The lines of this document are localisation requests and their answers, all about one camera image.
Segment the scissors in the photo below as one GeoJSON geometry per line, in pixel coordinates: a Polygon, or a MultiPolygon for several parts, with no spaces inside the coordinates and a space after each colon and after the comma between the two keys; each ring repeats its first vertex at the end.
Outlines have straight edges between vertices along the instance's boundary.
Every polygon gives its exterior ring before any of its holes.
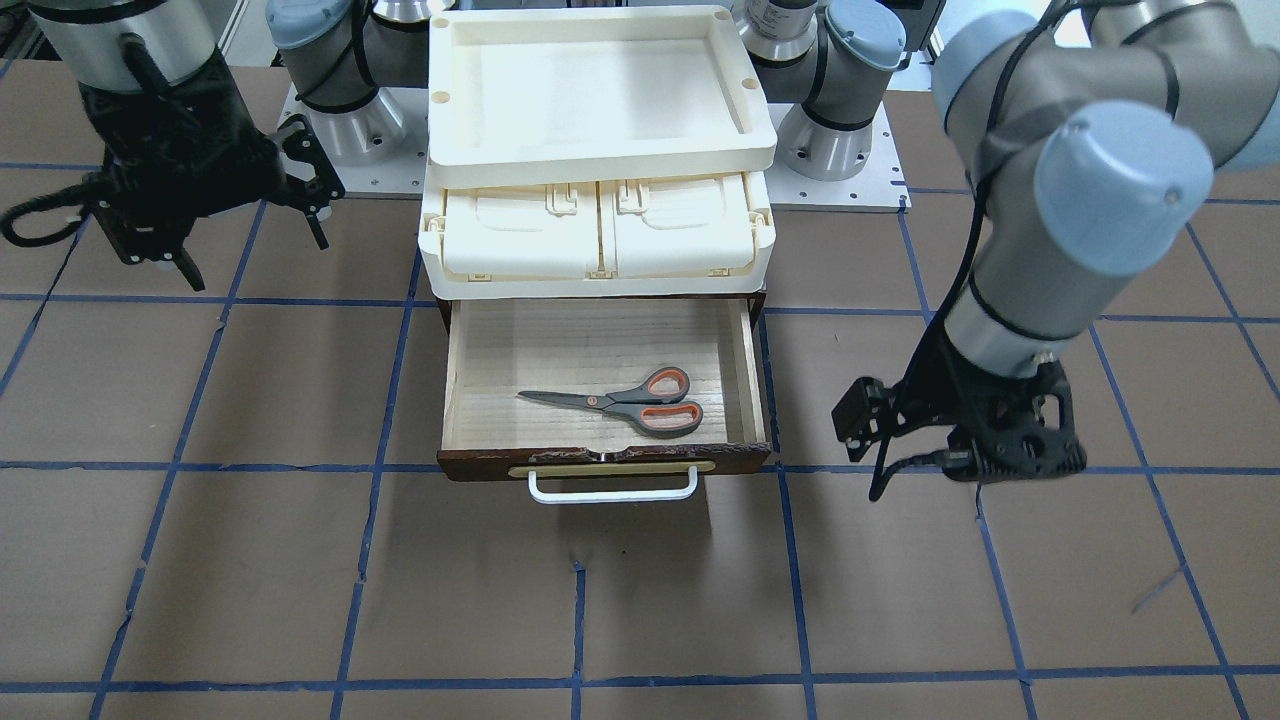
{"type": "Polygon", "coordinates": [[[667,366],[655,370],[639,387],[608,395],[536,389],[521,391],[518,395],[564,407],[599,410],[605,415],[627,420],[646,436],[675,438],[694,432],[703,421],[703,406],[691,400],[684,401],[687,392],[689,373],[667,366]]]}

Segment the drawer handle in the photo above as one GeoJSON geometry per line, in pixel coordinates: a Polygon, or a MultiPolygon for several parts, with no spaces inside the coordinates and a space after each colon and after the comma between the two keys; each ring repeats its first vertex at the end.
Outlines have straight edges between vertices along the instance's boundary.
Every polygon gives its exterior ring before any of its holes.
{"type": "MultiPolygon", "coordinates": [[[[554,470],[548,473],[554,477],[554,470]]],[[[543,505],[593,505],[602,502],[655,502],[686,500],[698,489],[698,465],[689,465],[689,484],[671,489],[616,489],[603,492],[543,492],[538,487],[538,470],[529,470],[529,495],[543,505]]]]}

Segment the blue joint cap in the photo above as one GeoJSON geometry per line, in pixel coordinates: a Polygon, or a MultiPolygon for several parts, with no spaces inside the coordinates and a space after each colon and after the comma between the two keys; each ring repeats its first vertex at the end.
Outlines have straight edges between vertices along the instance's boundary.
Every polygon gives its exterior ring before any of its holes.
{"type": "Polygon", "coordinates": [[[833,0],[827,8],[832,40],[878,70],[896,70],[906,47],[902,20],[876,0],[833,0]]]}
{"type": "Polygon", "coordinates": [[[933,104],[947,127],[947,113],[969,76],[992,53],[1036,27],[1036,18],[1021,10],[988,13],[960,28],[933,63],[933,104]]]}
{"type": "Polygon", "coordinates": [[[1033,184],[1041,219],[1069,258],[1132,277],[1164,258],[1208,197],[1213,159],[1165,113],[1105,100],[1050,136],[1033,184]]]}
{"type": "Polygon", "coordinates": [[[1222,165],[1222,169],[1228,172],[1253,170],[1272,163],[1280,163],[1280,92],[1276,92],[1276,101],[1271,104],[1271,111],[1262,119],[1262,124],[1254,131],[1253,137],[1222,165]]]}
{"type": "Polygon", "coordinates": [[[266,27],[280,50],[302,47],[351,12],[351,0],[268,0],[266,27]]]}

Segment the wooden drawer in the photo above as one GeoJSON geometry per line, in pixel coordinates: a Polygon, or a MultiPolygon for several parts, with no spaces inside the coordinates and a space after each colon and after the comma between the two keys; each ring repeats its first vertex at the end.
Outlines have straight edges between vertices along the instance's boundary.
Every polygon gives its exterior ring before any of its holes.
{"type": "Polygon", "coordinates": [[[745,299],[466,300],[451,313],[440,466],[454,480],[753,473],[771,446],[745,299]],[[655,439],[599,413],[534,402],[604,395],[666,365],[703,421],[655,439]]]}

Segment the scissors handle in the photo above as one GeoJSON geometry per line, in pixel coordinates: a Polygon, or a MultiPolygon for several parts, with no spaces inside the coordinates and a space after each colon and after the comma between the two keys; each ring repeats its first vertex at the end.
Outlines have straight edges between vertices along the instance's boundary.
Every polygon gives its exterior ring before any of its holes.
{"type": "Polygon", "coordinates": [[[689,373],[676,366],[654,370],[640,387],[611,392],[614,402],[639,402],[643,405],[667,405],[680,402],[689,393],[689,373]]]}
{"type": "Polygon", "coordinates": [[[675,405],[640,405],[617,402],[604,413],[630,421],[641,433],[657,438],[686,436],[703,421],[703,406],[694,402],[675,405]]]}

